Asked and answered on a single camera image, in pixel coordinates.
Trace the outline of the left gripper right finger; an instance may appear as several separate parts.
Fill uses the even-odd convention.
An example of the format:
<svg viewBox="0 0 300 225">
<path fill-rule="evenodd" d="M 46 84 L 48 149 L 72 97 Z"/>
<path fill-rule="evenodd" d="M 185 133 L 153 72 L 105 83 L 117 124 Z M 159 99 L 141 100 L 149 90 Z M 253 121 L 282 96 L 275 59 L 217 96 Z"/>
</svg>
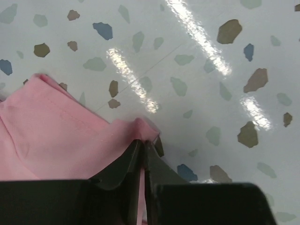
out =
<svg viewBox="0 0 300 225">
<path fill-rule="evenodd" d="M 144 144 L 149 225 L 274 225 L 261 189 L 251 183 L 189 183 Z"/>
</svg>

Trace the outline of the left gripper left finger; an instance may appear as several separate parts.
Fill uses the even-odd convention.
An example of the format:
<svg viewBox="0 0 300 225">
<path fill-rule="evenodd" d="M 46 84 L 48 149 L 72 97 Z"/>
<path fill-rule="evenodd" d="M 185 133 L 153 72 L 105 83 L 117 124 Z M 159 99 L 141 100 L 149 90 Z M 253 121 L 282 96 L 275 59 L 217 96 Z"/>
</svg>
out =
<svg viewBox="0 0 300 225">
<path fill-rule="evenodd" d="M 3 181 L 3 225 L 134 225 L 142 142 L 87 180 Z"/>
</svg>

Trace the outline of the pink t shirt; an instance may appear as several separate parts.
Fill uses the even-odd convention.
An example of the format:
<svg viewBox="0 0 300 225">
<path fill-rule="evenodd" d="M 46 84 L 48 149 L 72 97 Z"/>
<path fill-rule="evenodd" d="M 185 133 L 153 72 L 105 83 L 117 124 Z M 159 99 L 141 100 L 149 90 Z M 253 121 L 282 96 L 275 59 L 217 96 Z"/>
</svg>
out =
<svg viewBox="0 0 300 225">
<path fill-rule="evenodd" d="M 44 74 L 0 104 L 0 182 L 87 180 L 142 142 L 137 222 L 145 211 L 143 150 L 158 132 L 145 120 L 108 123 Z"/>
</svg>

